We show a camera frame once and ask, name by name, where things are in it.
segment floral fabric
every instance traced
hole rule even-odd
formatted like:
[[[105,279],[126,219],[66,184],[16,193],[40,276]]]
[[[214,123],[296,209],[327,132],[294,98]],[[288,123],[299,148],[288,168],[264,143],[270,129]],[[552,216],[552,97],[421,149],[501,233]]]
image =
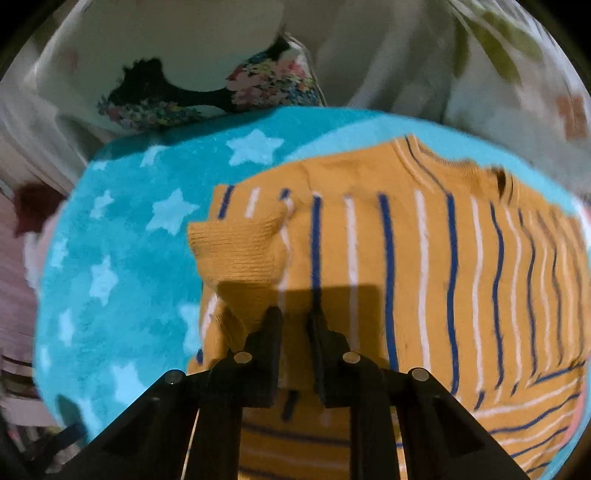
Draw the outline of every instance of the floral fabric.
[[[281,105],[323,105],[322,93],[304,52],[292,39],[287,45],[288,49],[278,59],[272,58],[269,50],[265,50],[241,63],[226,78],[223,90],[231,98],[231,107],[226,113]],[[179,105],[158,97],[150,96],[139,103],[116,104],[110,96],[103,95],[97,109],[100,115],[124,129],[136,131],[176,127],[217,116],[204,114],[198,105]]]

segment blue star blanket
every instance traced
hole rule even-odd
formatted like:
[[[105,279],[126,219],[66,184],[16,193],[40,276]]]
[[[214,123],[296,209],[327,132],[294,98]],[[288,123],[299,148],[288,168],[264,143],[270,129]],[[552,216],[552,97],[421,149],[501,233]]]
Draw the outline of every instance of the blue star blanket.
[[[287,107],[107,145],[61,216],[41,285],[35,380],[62,423],[98,435],[158,377],[200,348],[201,284],[187,222],[212,191],[284,162],[413,133],[446,158],[501,165],[567,212],[572,197],[504,150],[379,112]]]

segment metal screw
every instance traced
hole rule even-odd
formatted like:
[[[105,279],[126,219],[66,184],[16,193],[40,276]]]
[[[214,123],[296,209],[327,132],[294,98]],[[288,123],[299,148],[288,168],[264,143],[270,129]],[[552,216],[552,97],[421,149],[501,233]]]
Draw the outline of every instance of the metal screw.
[[[238,352],[236,355],[234,355],[234,361],[237,364],[247,364],[251,360],[252,360],[252,355],[249,354],[248,352]]]
[[[429,372],[427,372],[424,368],[415,368],[413,370],[413,378],[419,382],[426,382],[429,380]]]
[[[343,360],[348,364],[357,364],[361,360],[361,356],[357,352],[347,352],[343,354]]]
[[[183,378],[183,372],[180,370],[171,370],[170,372],[166,372],[164,381],[170,385],[174,385],[175,383],[179,383]]]

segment red fabric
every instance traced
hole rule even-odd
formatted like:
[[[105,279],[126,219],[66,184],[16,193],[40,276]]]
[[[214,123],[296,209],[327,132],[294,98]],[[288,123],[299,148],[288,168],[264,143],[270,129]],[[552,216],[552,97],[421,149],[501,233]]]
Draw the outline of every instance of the red fabric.
[[[64,196],[44,183],[28,183],[14,193],[17,214],[15,236],[27,232],[40,233],[43,223],[53,215]]]

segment yellow knit sweater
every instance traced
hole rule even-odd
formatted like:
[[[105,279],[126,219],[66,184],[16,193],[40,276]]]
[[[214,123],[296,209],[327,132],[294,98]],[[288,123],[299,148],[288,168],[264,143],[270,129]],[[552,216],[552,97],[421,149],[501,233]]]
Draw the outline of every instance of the yellow knit sweater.
[[[245,412],[243,478],[348,478],[348,411],[311,392],[315,304],[378,365],[431,371],[532,477],[564,440],[591,339],[583,237],[508,173],[409,136],[219,186],[189,243],[204,282],[189,373],[284,312],[282,391]]]

